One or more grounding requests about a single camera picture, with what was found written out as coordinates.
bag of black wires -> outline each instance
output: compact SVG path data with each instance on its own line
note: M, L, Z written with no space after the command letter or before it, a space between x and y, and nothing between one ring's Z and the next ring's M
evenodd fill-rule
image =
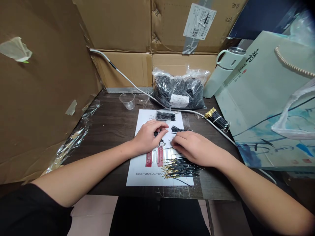
M172 76L154 68L152 74L155 77L152 95L164 106L181 109L206 108L202 94L209 71L188 67L185 75Z

label sticker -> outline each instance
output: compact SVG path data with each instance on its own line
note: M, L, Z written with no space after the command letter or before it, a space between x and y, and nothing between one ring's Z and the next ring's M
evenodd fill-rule
M188 96L172 94L170 105L177 108L185 108L189 103Z
M216 13L215 10L192 3L183 35L205 40Z

forearm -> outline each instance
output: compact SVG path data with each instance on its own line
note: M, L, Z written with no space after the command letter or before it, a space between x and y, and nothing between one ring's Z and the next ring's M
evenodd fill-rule
M54 170L32 183L60 205L71 207L108 173L136 155L130 142L126 142Z
M217 168L230 180L253 214L272 230L307 235L314 216L279 187L227 154Z

hand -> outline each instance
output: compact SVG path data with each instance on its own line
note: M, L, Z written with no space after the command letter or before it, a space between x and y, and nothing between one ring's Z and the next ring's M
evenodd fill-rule
M131 140L132 145L136 148L136 154L141 155L156 148L168 132L166 128L169 128L168 124L156 120L150 120L142 125L136 137ZM160 132L156 137L154 137L155 131Z
M178 132L171 142L188 160L205 167L217 167L230 155L205 137L192 131Z

black sleeve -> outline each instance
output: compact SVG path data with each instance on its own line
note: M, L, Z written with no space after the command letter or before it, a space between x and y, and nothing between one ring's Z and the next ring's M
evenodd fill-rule
M0 199L0 234L66 236L72 209L59 205L36 185L24 185Z

